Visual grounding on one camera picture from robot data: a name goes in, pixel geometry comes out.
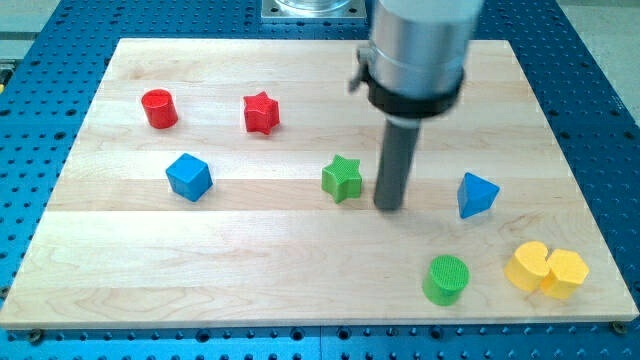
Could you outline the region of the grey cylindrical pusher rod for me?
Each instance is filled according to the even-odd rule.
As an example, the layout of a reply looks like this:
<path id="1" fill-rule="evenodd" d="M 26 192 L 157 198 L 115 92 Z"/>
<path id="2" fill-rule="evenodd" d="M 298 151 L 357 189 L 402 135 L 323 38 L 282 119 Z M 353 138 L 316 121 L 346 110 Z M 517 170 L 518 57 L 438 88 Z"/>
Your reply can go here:
<path id="1" fill-rule="evenodd" d="M 419 133 L 418 121 L 386 121 L 374 192 L 379 210 L 396 211 L 401 207 Z"/>

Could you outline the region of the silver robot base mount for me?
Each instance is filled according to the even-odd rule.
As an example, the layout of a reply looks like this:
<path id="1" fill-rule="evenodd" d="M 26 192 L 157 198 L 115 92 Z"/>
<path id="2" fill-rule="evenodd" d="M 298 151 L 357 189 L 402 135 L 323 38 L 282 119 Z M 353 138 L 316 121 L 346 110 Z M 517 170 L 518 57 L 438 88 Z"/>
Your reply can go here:
<path id="1" fill-rule="evenodd" d="M 280 19 L 364 19 L 365 0 L 262 0 L 261 18 Z"/>

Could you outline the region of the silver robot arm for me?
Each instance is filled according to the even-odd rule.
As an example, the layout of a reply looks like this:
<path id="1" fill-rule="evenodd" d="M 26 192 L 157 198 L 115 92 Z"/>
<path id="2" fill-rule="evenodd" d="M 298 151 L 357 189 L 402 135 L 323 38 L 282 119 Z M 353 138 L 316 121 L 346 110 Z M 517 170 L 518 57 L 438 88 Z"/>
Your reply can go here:
<path id="1" fill-rule="evenodd" d="M 374 205 L 398 210 L 404 200 L 421 123 L 458 99 L 468 43 L 483 0 L 378 0 L 369 41 L 357 49 L 353 92 L 385 115 Z"/>

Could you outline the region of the black clamp ring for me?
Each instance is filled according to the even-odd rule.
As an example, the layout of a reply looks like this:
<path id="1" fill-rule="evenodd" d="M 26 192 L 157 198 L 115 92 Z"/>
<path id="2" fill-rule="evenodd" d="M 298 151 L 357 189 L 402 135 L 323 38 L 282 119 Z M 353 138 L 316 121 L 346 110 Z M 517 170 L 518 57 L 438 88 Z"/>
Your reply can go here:
<path id="1" fill-rule="evenodd" d="M 387 117 L 422 121 L 448 111 L 457 101 L 464 68 L 448 63 L 410 64 L 385 55 L 373 43 L 356 51 L 358 69 L 349 81 L 349 93 L 368 86 L 368 100 Z"/>

